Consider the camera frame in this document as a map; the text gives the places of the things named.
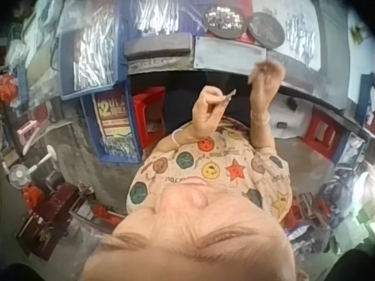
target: bracelet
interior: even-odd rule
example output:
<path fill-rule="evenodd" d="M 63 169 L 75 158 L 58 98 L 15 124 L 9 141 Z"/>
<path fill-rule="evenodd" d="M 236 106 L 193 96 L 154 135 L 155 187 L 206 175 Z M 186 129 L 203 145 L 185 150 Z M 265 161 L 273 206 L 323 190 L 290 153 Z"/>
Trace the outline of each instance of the bracelet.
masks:
<path fill-rule="evenodd" d="M 251 115 L 251 121 L 254 121 L 254 122 L 258 123 L 258 124 L 267 124 L 270 121 L 270 113 L 268 112 L 267 114 L 268 114 L 268 117 L 267 117 L 266 121 L 255 121 L 254 117 L 253 117 L 253 111 L 251 111 L 251 114 L 250 114 Z"/>
<path fill-rule="evenodd" d="M 176 139 L 175 139 L 175 135 L 176 135 L 176 133 L 178 133 L 178 132 L 182 132 L 182 131 L 183 131 L 183 129 L 177 129 L 177 130 L 175 130 L 175 131 L 171 134 L 172 142 L 173 142 L 176 146 L 181 146 L 181 145 L 176 141 Z"/>

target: nose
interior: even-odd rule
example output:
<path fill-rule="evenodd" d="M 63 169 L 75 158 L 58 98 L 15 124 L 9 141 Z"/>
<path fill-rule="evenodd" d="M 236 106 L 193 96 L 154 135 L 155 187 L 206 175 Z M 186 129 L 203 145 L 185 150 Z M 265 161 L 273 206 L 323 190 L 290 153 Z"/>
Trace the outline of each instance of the nose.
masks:
<path fill-rule="evenodd" d="M 207 207 L 208 199 L 204 192 L 196 186 L 178 186 L 167 187 L 163 190 L 155 206 L 155 211 L 170 209 L 202 209 Z"/>

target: person's left hand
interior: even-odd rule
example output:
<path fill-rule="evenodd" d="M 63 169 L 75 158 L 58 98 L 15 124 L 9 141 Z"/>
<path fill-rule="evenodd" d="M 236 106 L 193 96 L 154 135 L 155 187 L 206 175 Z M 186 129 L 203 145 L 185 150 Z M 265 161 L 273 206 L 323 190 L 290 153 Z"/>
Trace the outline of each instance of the person's left hand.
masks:
<path fill-rule="evenodd" d="M 192 136 L 197 140 L 211 136 L 216 131 L 229 101 L 219 88 L 205 86 L 193 107 Z"/>

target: shirt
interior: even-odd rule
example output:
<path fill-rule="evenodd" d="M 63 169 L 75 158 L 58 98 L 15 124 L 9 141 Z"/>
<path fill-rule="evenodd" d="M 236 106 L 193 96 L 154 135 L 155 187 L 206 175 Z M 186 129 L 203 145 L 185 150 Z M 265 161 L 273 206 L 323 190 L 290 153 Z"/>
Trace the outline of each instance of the shirt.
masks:
<path fill-rule="evenodd" d="M 128 213 L 142 206 L 149 194 L 160 194 L 166 186 L 190 176 L 241 193 L 278 221 L 291 208 L 288 163 L 257 152 L 250 145 L 249 129 L 224 117 L 211 137 L 157 157 L 151 155 L 132 182 Z"/>

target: person's right hand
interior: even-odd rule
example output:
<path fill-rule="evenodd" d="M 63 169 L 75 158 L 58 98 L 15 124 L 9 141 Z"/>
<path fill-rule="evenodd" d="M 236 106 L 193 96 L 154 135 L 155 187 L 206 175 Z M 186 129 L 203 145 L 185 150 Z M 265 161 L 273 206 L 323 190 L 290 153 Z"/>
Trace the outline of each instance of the person's right hand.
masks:
<path fill-rule="evenodd" d="M 248 79 L 253 85 L 250 95 L 253 113 L 263 114 L 268 110 L 284 78 L 285 68 L 281 64 L 272 61 L 257 64 Z"/>
<path fill-rule="evenodd" d="M 197 140 L 211 136 L 217 129 L 230 100 L 216 87 L 205 86 L 193 107 L 191 134 Z"/>

